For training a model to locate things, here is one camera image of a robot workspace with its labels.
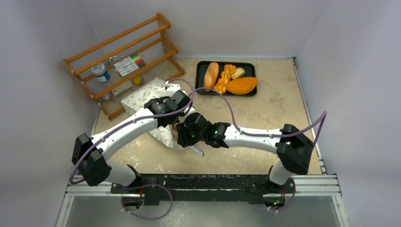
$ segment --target wooden rack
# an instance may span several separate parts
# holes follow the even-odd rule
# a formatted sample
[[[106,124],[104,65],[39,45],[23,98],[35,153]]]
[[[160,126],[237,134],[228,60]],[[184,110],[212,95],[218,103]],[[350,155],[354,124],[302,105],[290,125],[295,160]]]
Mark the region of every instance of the wooden rack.
[[[97,49],[99,49],[99,48],[101,48],[101,47],[103,47],[103,46],[105,46],[105,45],[117,40],[117,39],[120,39],[121,37],[133,32],[133,31],[135,31],[135,30],[137,30],[137,29],[139,29],[141,27],[144,27],[144,26],[146,26],[146,25],[148,25],[151,22],[156,21],[156,20],[158,20],[158,22],[159,22],[159,27],[157,29],[155,29],[155,30],[153,30],[153,31],[151,31],[151,32],[149,32],[149,33],[147,33],[147,34],[145,34],[145,35],[143,35],[143,36],[141,36],[141,37],[139,37],[139,38],[137,38],[137,39],[125,44],[125,45],[123,45],[123,46],[121,46],[120,48],[118,48],[118,49],[116,49],[116,50],[104,55],[103,57],[101,57],[99,59],[96,59],[96,60],[92,61],[91,63],[86,64],[85,66],[83,66],[83,67],[81,67],[79,69],[74,69],[71,66],[71,62],[76,61],[76,60],[82,58],[83,56],[85,56],[85,55],[87,55],[87,54],[89,54],[89,53],[91,53],[91,52],[93,52],[93,51],[95,51],[95,50],[97,50]],[[99,44],[97,44],[95,46],[92,46],[91,48],[89,48],[87,50],[84,50],[83,52],[78,53],[78,54],[76,54],[76,55],[74,55],[74,56],[72,56],[72,57],[70,57],[68,59],[64,59],[64,62],[67,65],[68,69],[70,70],[71,74],[73,76],[75,76],[81,82],[82,86],[88,92],[89,96],[93,100],[95,100],[97,102],[99,107],[105,113],[106,117],[109,120],[111,120],[114,117],[118,116],[119,114],[123,113],[124,112],[124,107],[121,107],[117,111],[109,114],[106,111],[106,109],[103,107],[103,105],[100,103],[100,97],[102,95],[106,94],[107,92],[112,91],[113,89],[115,89],[116,87],[120,86],[121,84],[127,82],[128,80],[131,80],[134,77],[138,76],[139,74],[149,70],[150,68],[152,68],[153,66],[159,64],[160,62],[162,62],[165,59],[169,60],[169,62],[171,62],[171,64],[174,65],[174,67],[177,68],[177,70],[178,70],[178,73],[172,75],[169,79],[179,77],[179,76],[181,76],[181,75],[183,75],[185,73],[184,69],[177,63],[177,61],[173,57],[173,55],[175,53],[178,53],[178,48],[167,37],[165,30],[168,29],[168,28],[170,28],[170,22],[162,14],[157,13],[156,16],[154,16],[154,17],[152,17],[152,18],[150,18],[148,20],[145,20],[142,23],[140,23],[140,24],[138,24],[138,25],[136,25],[134,27],[131,27],[131,28],[129,28],[129,29],[127,29],[127,30],[125,30],[125,31],[123,31],[123,32],[121,32],[121,33],[109,38],[109,39],[106,39],[103,42],[101,42],[101,43],[99,43]],[[91,79],[95,78],[95,76],[93,74],[91,74],[91,75],[89,75],[89,76],[87,76],[85,78],[82,78],[80,76],[80,74],[82,72],[92,68],[93,66],[95,66],[95,65],[97,65],[97,64],[99,64],[101,62],[104,62],[105,60],[108,60],[110,57],[112,57],[112,56],[114,56],[114,55],[116,55],[116,54],[118,54],[118,53],[120,53],[120,52],[122,52],[122,51],[124,51],[124,50],[126,50],[126,49],[128,49],[130,47],[132,47],[133,45],[138,44],[139,42],[142,42],[142,41],[148,39],[149,37],[151,37],[153,35],[156,35],[157,33],[160,34],[160,38],[158,38],[158,39],[156,39],[156,40],[144,45],[143,47],[133,51],[132,53],[130,53],[130,54],[124,56],[124,57],[121,57],[118,61],[115,61],[114,63],[122,61],[123,59],[125,59],[128,56],[131,56],[134,53],[140,53],[140,52],[148,49],[149,47],[154,46],[155,44],[157,44],[159,42],[162,42],[165,54],[162,57],[160,57],[160,58],[158,58],[158,59],[156,59],[156,60],[154,60],[152,62],[147,62],[147,64],[145,66],[143,66],[143,67],[135,70],[134,72],[124,76],[120,81],[114,83],[113,85],[109,86],[108,88],[104,89],[103,91],[94,94],[89,89],[89,87],[87,86],[86,83],[88,81],[90,81]],[[112,68],[112,67],[113,67],[112,64],[109,64],[108,66],[106,66],[106,68],[108,70],[110,68]]]

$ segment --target yellow object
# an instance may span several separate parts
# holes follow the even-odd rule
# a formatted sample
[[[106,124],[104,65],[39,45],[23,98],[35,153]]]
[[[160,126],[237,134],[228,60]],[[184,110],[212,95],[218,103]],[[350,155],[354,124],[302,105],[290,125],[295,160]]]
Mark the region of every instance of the yellow object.
[[[209,67],[205,73],[205,77],[203,78],[204,87],[212,88],[215,85],[218,76],[218,69],[219,66],[216,62],[212,62],[209,64]]]
[[[235,73],[237,67],[235,65],[225,65],[224,71],[221,72],[221,78],[213,87],[216,91],[224,94],[226,92],[226,84],[231,80],[231,76]]]
[[[136,76],[136,77],[134,77],[134,79],[132,79],[132,82],[133,82],[135,85],[142,86],[142,84],[143,84],[143,77]]]
[[[237,68],[237,70],[231,76],[231,79],[241,78],[244,74],[245,74],[245,70],[243,68]]]
[[[234,79],[226,84],[227,91],[236,95],[245,95],[251,92],[258,83],[255,77],[244,77]]]

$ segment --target bread roll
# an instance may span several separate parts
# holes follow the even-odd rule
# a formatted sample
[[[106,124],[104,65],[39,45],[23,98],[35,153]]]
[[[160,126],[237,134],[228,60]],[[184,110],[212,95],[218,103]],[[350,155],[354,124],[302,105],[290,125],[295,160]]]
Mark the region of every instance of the bread roll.
[[[212,88],[216,84],[216,79],[218,76],[219,66],[216,62],[212,62],[209,64],[208,69],[205,73],[205,78],[203,79],[203,86]]]

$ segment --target metal frame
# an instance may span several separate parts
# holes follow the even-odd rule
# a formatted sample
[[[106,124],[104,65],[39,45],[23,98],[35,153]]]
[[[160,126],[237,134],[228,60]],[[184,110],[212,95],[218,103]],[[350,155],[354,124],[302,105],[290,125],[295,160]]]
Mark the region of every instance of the metal frame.
[[[304,92],[302,90],[301,83],[299,81],[298,72],[296,70],[296,65],[293,58],[292,61],[296,79],[299,85],[299,90],[301,93],[302,101],[304,103],[306,116],[309,123],[312,123],[309,110],[305,101]],[[98,110],[97,116],[95,117],[95,122],[91,131],[93,135],[95,131],[95,126],[97,119],[100,114],[100,109]],[[316,136],[314,130],[312,129],[313,137]],[[336,175],[327,175],[326,168],[324,166],[323,158],[320,153],[318,144],[316,145],[316,151],[318,154],[319,164],[322,170],[322,175],[297,175],[294,176],[294,181],[296,184],[296,196],[331,196],[333,200],[333,205],[339,220],[341,227],[348,227],[348,216],[345,211],[344,204],[341,200],[341,191],[339,182]],[[75,176],[75,180],[82,179],[80,175]],[[68,217],[70,214],[71,206],[74,201],[75,196],[122,196],[122,194],[111,194],[111,183],[100,183],[98,186],[90,187],[86,183],[79,183],[77,185],[68,185],[66,194],[64,197],[63,205],[60,211],[59,219],[56,227],[65,227],[67,225]],[[278,194],[267,194],[264,197],[276,197],[280,196]],[[139,194],[124,194],[124,197],[139,197]]]

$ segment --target baking tray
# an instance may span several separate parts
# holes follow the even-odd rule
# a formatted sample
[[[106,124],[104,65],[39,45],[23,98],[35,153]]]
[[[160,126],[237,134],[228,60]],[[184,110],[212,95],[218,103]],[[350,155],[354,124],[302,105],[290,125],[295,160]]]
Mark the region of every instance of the baking tray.
[[[245,74],[242,77],[256,77],[255,73],[255,66],[252,65],[251,63],[245,63],[245,62],[225,62],[225,61],[200,61],[196,67],[196,79],[195,79],[195,88],[203,87],[203,78],[205,77],[206,70],[209,67],[209,64],[212,62],[216,62],[219,65],[219,70],[218,70],[218,76],[216,79],[216,82],[218,81],[219,78],[221,78],[221,72],[224,70],[224,66],[227,64],[232,64],[235,65],[236,67],[243,68],[245,70]],[[210,95],[210,96],[217,96],[218,94],[210,91],[206,92],[204,90],[202,91],[196,91],[200,95]],[[256,95],[258,92],[257,86],[255,89],[253,89],[251,92],[245,95],[236,95],[231,92],[226,92],[223,95],[225,96],[245,96],[245,97],[251,97]]]

